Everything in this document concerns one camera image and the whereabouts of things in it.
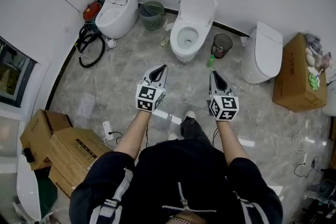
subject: shoe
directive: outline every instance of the shoe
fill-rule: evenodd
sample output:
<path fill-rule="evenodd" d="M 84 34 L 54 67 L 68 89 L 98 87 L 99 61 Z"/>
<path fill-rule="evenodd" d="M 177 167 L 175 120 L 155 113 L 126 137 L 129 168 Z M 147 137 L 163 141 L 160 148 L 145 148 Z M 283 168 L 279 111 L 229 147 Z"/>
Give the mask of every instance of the shoe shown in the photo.
<path fill-rule="evenodd" d="M 195 119 L 196 120 L 196 115 L 195 115 L 195 112 L 194 111 L 188 111 L 184 117 L 184 119 L 186 117 L 189 117 L 189 118 L 192 118 L 192 119 Z"/>
<path fill-rule="evenodd" d="M 168 140 L 178 140 L 179 137 L 175 134 L 175 133 L 171 133 L 169 136 L 168 136 Z"/>

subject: smart toilet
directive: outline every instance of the smart toilet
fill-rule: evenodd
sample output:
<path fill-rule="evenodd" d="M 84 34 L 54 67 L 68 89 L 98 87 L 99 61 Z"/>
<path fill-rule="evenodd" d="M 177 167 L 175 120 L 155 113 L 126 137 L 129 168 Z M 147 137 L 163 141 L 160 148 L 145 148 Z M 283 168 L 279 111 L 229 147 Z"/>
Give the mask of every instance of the smart toilet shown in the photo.
<path fill-rule="evenodd" d="M 105 0 L 95 22 L 105 36 L 118 39 L 135 24 L 137 10 L 138 0 Z"/>
<path fill-rule="evenodd" d="M 258 84 L 275 77 L 282 61 L 282 35 L 258 22 L 244 49 L 240 71 L 244 80 Z"/>
<path fill-rule="evenodd" d="M 215 14 L 214 0 L 181 0 L 170 44 L 181 62 L 191 61 L 208 35 Z"/>

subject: window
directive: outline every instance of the window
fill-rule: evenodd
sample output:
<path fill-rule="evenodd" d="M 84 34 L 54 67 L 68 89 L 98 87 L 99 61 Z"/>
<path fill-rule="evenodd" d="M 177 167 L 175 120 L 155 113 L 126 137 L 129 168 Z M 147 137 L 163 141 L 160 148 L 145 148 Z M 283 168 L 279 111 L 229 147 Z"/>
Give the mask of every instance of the window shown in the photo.
<path fill-rule="evenodd" d="M 0 37 L 0 102 L 20 107 L 35 64 Z"/>

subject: brown cardboard box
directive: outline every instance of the brown cardboard box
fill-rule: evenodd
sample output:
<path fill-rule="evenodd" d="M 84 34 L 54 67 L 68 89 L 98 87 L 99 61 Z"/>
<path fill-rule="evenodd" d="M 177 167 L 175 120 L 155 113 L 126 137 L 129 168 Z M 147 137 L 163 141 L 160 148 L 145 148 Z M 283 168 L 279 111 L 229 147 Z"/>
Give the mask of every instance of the brown cardboard box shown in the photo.
<path fill-rule="evenodd" d="M 66 181 L 77 187 L 95 160 L 108 151 L 93 130 L 67 128 L 52 136 L 48 157 Z"/>
<path fill-rule="evenodd" d="M 75 186 L 72 186 L 67 180 L 61 175 L 59 171 L 53 165 L 49 172 L 50 180 L 58 187 L 69 199 L 71 193 L 75 189 Z"/>
<path fill-rule="evenodd" d="M 309 84 L 306 47 L 301 33 L 284 46 L 281 69 L 274 82 L 273 102 L 294 112 L 321 108 L 327 103 L 326 74 L 320 75 L 317 91 Z"/>
<path fill-rule="evenodd" d="M 71 123 L 64 114 L 38 110 L 20 137 L 22 148 L 28 148 L 34 157 L 32 170 L 51 166 L 47 157 L 51 136 L 55 131 L 69 128 Z"/>

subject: small bottle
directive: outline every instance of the small bottle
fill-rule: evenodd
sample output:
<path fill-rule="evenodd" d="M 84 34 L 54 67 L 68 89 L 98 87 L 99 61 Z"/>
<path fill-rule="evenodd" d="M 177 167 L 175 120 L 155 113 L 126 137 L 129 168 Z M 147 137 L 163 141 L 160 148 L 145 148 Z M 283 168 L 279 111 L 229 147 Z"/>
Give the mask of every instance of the small bottle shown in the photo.
<path fill-rule="evenodd" d="M 211 55 L 210 59 L 208 60 L 208 63 L 206 64 L 207 67 L 212 67 L 214 64 L 215 56 Z"/>

